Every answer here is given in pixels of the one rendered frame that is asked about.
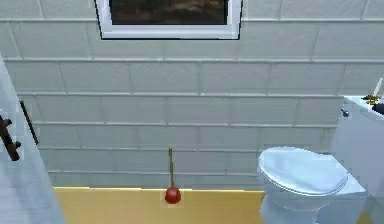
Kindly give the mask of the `white room door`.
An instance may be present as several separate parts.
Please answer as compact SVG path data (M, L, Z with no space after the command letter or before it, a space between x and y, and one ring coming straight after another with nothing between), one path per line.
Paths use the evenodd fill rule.
M66 224L22 101L0 54L0 115L10 119L20 159L12 161L0 138L0 224Z

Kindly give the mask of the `white toilet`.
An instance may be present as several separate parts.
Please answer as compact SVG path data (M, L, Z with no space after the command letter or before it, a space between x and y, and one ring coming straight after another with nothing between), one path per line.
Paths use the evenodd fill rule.
M384 224L384 112L346 96L327 154L277 146L258 156L264 224Z

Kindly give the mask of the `white framed window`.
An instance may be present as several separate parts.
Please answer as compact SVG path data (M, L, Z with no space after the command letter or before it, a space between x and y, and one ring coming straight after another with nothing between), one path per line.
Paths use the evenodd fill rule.
M236 40L242 0L94 0L104 40Z

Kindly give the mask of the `white candle in gold holder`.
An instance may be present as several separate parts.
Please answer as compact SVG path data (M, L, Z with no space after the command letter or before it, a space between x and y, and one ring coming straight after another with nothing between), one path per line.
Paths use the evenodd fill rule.
M363 100L365 100L367 104L375 105L378 102L378 100L380 99L379 91L381 89L382 83L383 79L380 78L375 86L373 93L363 97Z

